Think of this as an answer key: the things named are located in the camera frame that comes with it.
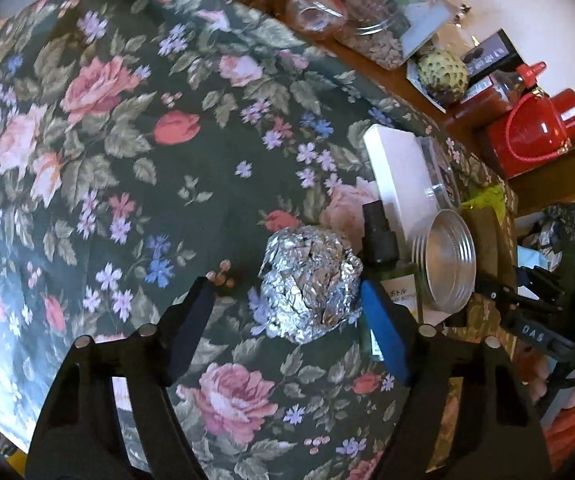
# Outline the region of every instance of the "custard apple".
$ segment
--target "custard apple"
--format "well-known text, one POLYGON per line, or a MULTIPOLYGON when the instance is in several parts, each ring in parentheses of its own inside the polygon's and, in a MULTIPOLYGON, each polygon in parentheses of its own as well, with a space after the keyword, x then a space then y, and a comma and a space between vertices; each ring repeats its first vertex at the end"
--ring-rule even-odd
POLYGON ((443 106, 462 99, 470 82, 467 67, 448 50, 435 50, 419 61, 421 85, 443 106))

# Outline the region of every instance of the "crumpled aluminum foil ball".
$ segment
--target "crumpled aluminum foil ball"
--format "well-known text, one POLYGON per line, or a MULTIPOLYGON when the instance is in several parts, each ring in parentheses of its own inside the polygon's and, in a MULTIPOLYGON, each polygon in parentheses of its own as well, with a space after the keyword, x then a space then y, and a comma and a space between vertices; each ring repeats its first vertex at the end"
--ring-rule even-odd
POLYGON ((362 270, 349 241, 333 231, 304 226, 274 233, 259 273, 267 333, 303 344, 356 319, 362 270))

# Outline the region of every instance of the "table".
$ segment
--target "table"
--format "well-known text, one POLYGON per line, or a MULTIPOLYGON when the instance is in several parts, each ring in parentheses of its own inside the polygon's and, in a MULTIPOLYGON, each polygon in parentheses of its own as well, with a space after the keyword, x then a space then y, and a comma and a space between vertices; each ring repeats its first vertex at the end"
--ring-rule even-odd
MULTIPOLYGON (((219 298, 170 398, 209 478, 369 476, 406 392, 355 326, 304 346, 263 333, 267 237, 321 224, 358 249, 374 122, 439 139, 463 199, 500 181, 337 51, 225 0, 46 0, 3 28, 0 429, 22 449, 77 336, 156 322, 208 275, 219 298)), ((503 229, 513 240, 509 216, 503 229)), ((509 346, 490 304, 471 305, 455 332, 509 346)), ((114 389, 146 467, 124 380, 114 389)))

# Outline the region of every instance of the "red nozzle cap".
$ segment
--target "red nozzle cap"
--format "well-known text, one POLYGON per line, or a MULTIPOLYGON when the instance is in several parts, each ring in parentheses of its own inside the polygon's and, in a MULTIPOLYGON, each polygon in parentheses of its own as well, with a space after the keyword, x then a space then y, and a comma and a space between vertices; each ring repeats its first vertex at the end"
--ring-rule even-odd
POLYGON ((529 65, 520 65, 517 67, 517 72, 523 78, 523 82, 525 83, 525 88, 532 88, 532 86, 536 86, 536 76, 538 76, 543 70, 547 68, 547 65, 540 61, 532 66, 529 65))

